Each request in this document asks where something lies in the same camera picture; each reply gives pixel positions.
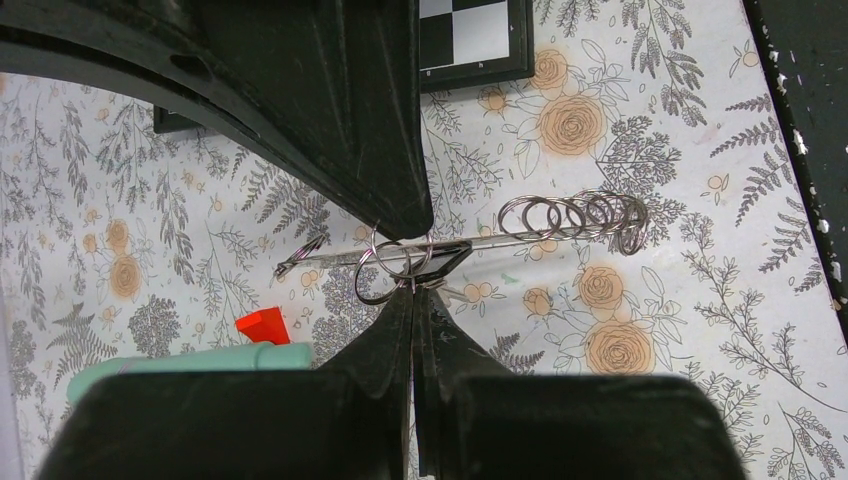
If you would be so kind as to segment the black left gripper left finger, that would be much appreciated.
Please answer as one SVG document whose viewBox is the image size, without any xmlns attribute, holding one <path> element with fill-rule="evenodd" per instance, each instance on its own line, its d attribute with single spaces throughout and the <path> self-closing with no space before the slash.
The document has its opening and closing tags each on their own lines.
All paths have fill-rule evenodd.
<svg viewBox="0 0 848 480">
<path fill-rule="evenodd" d="M 42 479 L 403 479 L 413 295 L 309 370 L 121 373 L 96 382 Z"/>
</svg>

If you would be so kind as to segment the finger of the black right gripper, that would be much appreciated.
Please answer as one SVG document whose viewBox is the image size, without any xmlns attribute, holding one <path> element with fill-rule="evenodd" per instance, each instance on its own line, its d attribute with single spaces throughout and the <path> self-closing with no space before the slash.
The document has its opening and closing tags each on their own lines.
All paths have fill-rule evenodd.
<svg viewBox="0 0 848 480">
<path fill-rule="evenodd" d="M 164 107 L 391 240 L 426 234 L 415 1 L 5 1 L 5 72 Z"/>
</svg>

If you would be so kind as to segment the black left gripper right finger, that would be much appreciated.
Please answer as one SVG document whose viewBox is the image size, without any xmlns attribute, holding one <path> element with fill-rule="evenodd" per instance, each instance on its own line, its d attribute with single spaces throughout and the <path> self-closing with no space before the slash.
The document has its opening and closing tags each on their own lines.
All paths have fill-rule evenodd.
<svg viewBox="0 0 848 480">
<path fill-rule="evenodd" d="M 675 376 L 519 375 L 415 295 L 419 471 L 437 479 L 741 479 L 716 408 Z"/>
</svg>

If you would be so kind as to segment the silver carabiner keyring with chain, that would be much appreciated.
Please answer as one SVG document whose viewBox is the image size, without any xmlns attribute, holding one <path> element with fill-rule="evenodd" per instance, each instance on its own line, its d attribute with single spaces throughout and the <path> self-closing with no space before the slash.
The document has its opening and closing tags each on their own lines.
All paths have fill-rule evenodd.
<svg viewBox="0 0 848 480">
<path fill-rule="evenodd" d="M 631 195 L 608 190 L 590 189 L 572 196 L 546 197 L 522 195 L 506 201 L 495 214 L 491 234 L 476 237 L 436 240 L 427 234 L 419 241 L 379 242 L 375 239 L 360 249 L 320 254 L 326 242 L 319 235 L 300 246 L 288 258 L 275 265 L 273 277 L 280 279 L 298 267 L 353 269 L 354 294 L 367 305 L 385 303 L 400 288 L 397 280 L 412 279 L 409 247 L 427 248 L 424 264 L 432 249 L 448 242 L 469 241 L 476 251 L 532 246 L 545 241 L 572 242 L 606 238 L 626 256 L 643 248 L 650 216 L 645 203 Z"/>
</svg>

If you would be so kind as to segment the black key tag with key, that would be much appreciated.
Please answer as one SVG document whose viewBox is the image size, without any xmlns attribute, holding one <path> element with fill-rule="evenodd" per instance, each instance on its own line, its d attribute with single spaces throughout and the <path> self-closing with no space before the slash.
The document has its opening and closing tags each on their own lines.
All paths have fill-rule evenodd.
<svg viewBox="0 0 848 480">
<path fill-rule="evenodd" d="M 424 264 L 427 248 L 409 247 L 406 251 L 411 255 L 412 264 L 405 270 L 410 270 L 413 278 L 397 280 L 396 285 L 409 287 L 414 283 L 421 287 L 443 279 L 456 269 L 472 253 L 472 245 L 469 241 L 457 241 L 436 246 L 427 264 Z"/>
</svg>

